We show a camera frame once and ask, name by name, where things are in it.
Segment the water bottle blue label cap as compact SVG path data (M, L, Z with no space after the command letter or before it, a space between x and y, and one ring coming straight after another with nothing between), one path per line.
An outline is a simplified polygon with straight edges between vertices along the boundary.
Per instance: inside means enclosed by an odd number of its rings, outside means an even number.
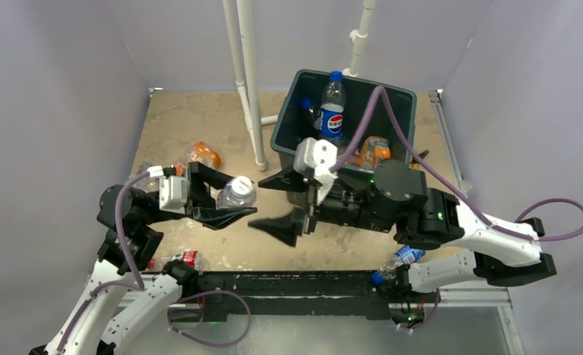
M253 207L256 200L257 192L254 183L246 176L237 176L220 190L216 199L216 208Z

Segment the large pepsi bottle blue label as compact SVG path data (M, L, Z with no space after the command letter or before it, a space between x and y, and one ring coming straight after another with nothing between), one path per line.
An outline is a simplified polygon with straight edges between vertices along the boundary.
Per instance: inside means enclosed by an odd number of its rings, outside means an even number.
M335 146L343 144L343 111L346 105L346 91L343 73L333 71L325 86L320 105L320 137Z

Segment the small pepsi bottle blue cap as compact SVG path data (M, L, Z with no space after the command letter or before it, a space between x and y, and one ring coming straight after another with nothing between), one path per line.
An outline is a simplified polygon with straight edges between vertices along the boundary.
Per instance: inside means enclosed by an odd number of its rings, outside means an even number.
M322 127L322 112L315 108L312 100L302 98L300 100L300 108L308 124L317 131L320 131Z

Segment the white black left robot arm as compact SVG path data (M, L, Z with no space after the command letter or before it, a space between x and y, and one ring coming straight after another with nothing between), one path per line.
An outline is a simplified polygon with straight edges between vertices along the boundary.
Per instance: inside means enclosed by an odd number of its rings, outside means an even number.
M154 223L189 218L217 231L254 214L256 208L218 209L212 189L231 177L202 163L190 163L183 174L174 166L151 166L136 180L154 178L155 192L138 189L134 181L107 188L99 201L98 222L107 233L91 275L57 334L34 354L122 354L128 344L171 304L196 302L195 313L226 295L210 286L202 273L183 260L166 262L152 282L142 272L153 258L163 234Z

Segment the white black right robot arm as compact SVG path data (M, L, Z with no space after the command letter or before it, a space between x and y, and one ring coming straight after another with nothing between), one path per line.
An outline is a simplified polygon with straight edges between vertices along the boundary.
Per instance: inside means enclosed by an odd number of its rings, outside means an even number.
M338 179L327 189L287 168L259 187L301 193L289 214L252 220L249 226L288 246L318 223L394 232L400 248L371 275L376 288L404 301L454 283L484 279L499 287L527 285L557 273L542 251L541 220L503 223L496 231L455 195L428 187L424 172L398 160L381 163L365 183Z

